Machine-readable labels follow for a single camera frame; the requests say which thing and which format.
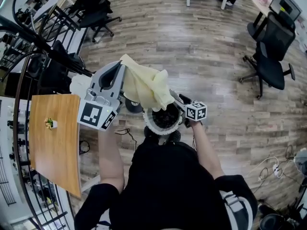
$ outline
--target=power strip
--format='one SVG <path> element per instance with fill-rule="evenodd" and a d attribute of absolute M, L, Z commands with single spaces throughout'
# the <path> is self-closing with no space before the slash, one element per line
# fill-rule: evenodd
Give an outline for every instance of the power strip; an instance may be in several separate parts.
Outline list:
<path fill-rule="evenodd" d="M 273 171 L 274 171 L 274 175 L 275 175 L 276 177 L 278 177 L 278 175 L 279 175 L 279 168 L 278 168 L 278 165 L 277 165 L 277 164 L 274 164 L 274 165 L 273 165 Z"/>

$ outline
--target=black and white marker cube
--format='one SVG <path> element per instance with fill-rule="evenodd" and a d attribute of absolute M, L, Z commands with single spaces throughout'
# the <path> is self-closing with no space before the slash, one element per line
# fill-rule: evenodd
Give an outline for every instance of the black and white marker cube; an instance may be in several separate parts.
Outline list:
<path fill-rule="evenodd" d="M 117 112 L 107 105 L 99 104 L 95 101 L 80 100 L 78 123 L 99 129 L 106 130 Z"/>
<path fill-rule="evenodd" d="M 186 118 L 199 121 L 207 117 L 207 106 L 202 102 L 187 105 Z"/>

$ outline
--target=black shirt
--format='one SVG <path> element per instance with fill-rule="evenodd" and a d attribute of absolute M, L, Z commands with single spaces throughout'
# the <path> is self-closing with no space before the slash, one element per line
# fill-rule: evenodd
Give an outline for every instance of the black shirt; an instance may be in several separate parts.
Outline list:
<path fill-rule="evenodd" d="M 241 175 L 214 180 L 182 142 L 142 144 L 123 192 L 110 184 L 93 186 L 75 217 L 75 229 L 94 228 L 107 209 L 113 230 L 231 229 L 219 190 L 245 197 L 255 218 L 257 201 Z"/>

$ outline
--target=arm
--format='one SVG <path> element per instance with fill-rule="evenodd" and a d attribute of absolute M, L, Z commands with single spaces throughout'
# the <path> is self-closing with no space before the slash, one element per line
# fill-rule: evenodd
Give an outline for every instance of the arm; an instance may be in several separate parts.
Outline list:
<path fill-rule="evenodd" d="M 213 176 L 214 179 L 225 175 L 217 153 L 213 150 L 201 123 L 193 121 L 190 121 L 190 123 L 194 132 L 196 150 L 200 164 Z"/>
<path fill-rule="evenodd" d="M 285 76 L 285 75 L 291 74 L 292 79 L 295 80 L 294 69 L 290 63 L 289 63 L 289 68 L 290 68 L 289 70 L 283 72 L 283 75 Z"/>
<path fill-rule="evenodd" d="M 121 193 L 124 189 L 124 166 L 117 147 L 113 125 L 98 132 L 101 183 L 111 184 Z"/>

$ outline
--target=chair base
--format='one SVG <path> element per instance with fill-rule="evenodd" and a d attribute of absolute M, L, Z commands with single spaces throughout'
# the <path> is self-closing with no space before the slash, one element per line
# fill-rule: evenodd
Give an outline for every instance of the chair base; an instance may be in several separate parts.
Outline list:
<path fill-rule="evenodd" d="M 111 29 L 110 29 L 106 24 L 108 24 L 108 23 L 110 23 L 110 22 L 112 22 L 112 21 L 115 21 L 115 20 L 119 20 L 119 22 L 121 22 L 121 21 L 122 21 L 122 18 L 118 16 L 118 17 L 115 17 L 115 18 L 112 18 L 112 19 L 105 20 L 105 21 L 103 22 L 102 25 L 99 25 L 99 26 L 98 26 L 97 29 L 95 29 L 95 26 L 94 26 L 94 27 L 91 27 L 93 30 L 95 30 L 95 33 L 94 33 L 94 35 L 93 35 L 93 37 L 92 37 L 92 42 L 93 42 L 93 43 L 96 43 L 95 37 L 97 36 L 97 34 L 98 34 L 99 32 L 102 31 L 102 30 L 101 30 L 102 27 L 104 27 L 108 32 L 110 32 L 110 36 L 113 37 L 113 36 L 114 36 L 114 33 L 111 31 Z"/>
<path fill-rule="evenodd" d="M 256 63 L 252 60 L 251 57 L 248 57 L 247 55 L 244 55 L 243 60 L 244 60 L 244 61 L 248 61 L 248 62 L 254 67 L 254 69 L 256 69 L 257 65 L 256 65 Z M 255 76 L 258 76 L 258 74 L 257 74 L 256 72 L 255 72 L 255 73 L 252 73 L 252 74 L 249 74 L 249 75 L 247 75 L 247 76 L 245 76 L 245 77 L 240 78 L 240 79 L 239 79 L 239 82 L 240 82 L 240 83 L 243 83 L 244 80 L 249 79 L 249 78 L 252 78 L 252 77 L 255 77 Z M 258 100 L 260 100 L 260 98 L 261 98 L 262 95 L 263 95 L 263 80 L 262 80 L 262 78 L 259 77 L 259 76 L 258 76 L 258 78 L 259 78 L 260 94 L 257 95 L 256 98 L 257 98 Z"/>

